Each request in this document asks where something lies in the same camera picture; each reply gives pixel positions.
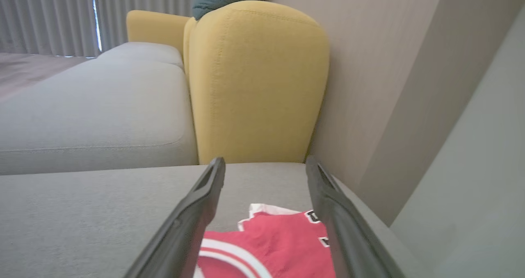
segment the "white wall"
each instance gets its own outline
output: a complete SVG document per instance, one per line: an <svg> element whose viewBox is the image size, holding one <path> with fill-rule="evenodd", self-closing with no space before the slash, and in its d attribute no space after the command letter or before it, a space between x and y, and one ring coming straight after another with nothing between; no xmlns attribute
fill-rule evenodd
<svg viewBox="0 0 525 278"><path fill-rule="evenodd" d="M525 276L525 8L391 230L436 277Z"/></svg>

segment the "white stripe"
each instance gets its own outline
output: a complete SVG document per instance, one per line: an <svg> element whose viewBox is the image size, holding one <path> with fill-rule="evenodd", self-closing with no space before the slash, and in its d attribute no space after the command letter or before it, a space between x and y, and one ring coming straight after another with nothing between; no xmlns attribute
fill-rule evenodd
<svg viewBox="0 0 525 278"><path fill-rule="evenodd" d="M208 238L202 239L201 247L218 249L230 253L236 256L238 259L248 263L253 269L255 269L255 271L261 278L272 278L272 275L270 275L270 272L268 272L266 267L255 256L253 256L251 253L249 253L247 250L244 250L243 248L240 248L230 243Z"/></svg>
<svg viewBox="0 0 525 278"><path fill-rule="evenodd" d="M204 273L202 272L202 269L199 266L195 267L193 278L205 278Z"/></svg>
<svg viewBox="0 0 525 278"><path fill-rule="evenodd" d="M264 203L252 203L252 204L250 204L250 208L249 208L248 211L249 211L249 214L250 214L250 218L253 218L253 216L257 212L265 212L265 213L271 214L273 216L278 216L280 214L296 214L296 213L300 213L300 211L295 211L295 210L291 210L291 209L287 209L287 208L283 208L283 207L278 207L278 206L275 206L275 205L265 205Z"/></svg>
<svg viewBox="0 0 525 278"><path fill-rule="evenodd" d="M229 257L227 255L223 255L223 254L220 254L218 252L201 250L199 252L199 256L207 256L207 257L211 257L213 259L217 259L217 260L223 261L225 263L229 263L233 267L236 267L237 269L239 269L242 272L242 274L244 274L244 276L246 276L247 278L257 278L253 274L253 272L251 272L251 270L248 267L246 267L243 263L241 263L240 261L238 261L238 260L236 260L236 259L234 259L232 257Z"/></svg>
<svg viewBox="0 0 525 278"><path fill-rule="evenodd" d="M240 232L244 232L244 225L243 222L249 221L250 219L244 219L237 222L237 227L239 228Z"/></svg>

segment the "wall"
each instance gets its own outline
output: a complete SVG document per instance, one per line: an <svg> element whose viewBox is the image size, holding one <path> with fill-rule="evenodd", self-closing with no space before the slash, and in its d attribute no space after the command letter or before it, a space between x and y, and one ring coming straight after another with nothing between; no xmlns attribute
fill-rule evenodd
<svg viewBox="0 0 525 278"><path fill-rule="evenodd" d="M330 38L330 77L313 152L354 188L383 134L439 0L268 0Z"/></svg>
<svg viewBox="0 0 525 278"><path fill-rule="evenodd" d="M525 273L525 8L391 230L437 277Z"/></svg>
<svg viewBox="0 0 525 278"><path fill-rule="evenodd" d="M269 0L331 41L311 152L391 224L439 151L523 0Z"/></svg>

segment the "sofa seat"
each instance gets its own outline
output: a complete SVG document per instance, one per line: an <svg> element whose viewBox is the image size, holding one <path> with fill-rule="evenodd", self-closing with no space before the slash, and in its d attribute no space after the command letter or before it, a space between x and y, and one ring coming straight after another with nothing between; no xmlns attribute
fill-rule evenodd
<svg viewBox="0 0 525 278"><path fill-rule="evenodd" d="M182 56L173 46L149 43L126 42L101 54L97 59L131 59L134 61L155 61L176 65L184 70Z"/></svg>
<svg viewBox="0 0 525 278"><path fill-rule="evenodd" d="M0 176L3 278L122 277L206 166ZM431 278L390 229L346 186L407 278ZM236 231L250 203L311 209L304 164L227 164L206 228Z"/></svg>
<svg viewBox="0 0 525 278"><path fill-rule="evenodd" d="M154 46L165 57L163 45ZM0 174L197 163L183 70L144 57L119 57L122 48L0 104Z"/></svg>

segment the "red shirt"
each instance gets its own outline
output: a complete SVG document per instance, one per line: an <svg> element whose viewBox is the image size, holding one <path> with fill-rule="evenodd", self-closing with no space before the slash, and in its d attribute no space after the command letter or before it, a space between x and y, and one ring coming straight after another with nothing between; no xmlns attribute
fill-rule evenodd
<svg viewBox="0 0 525 278"><path fill-rule="evenodd" d="M195 277L335 278L326 228L313 211L250 205L239 232L206 232Z"/></svg>

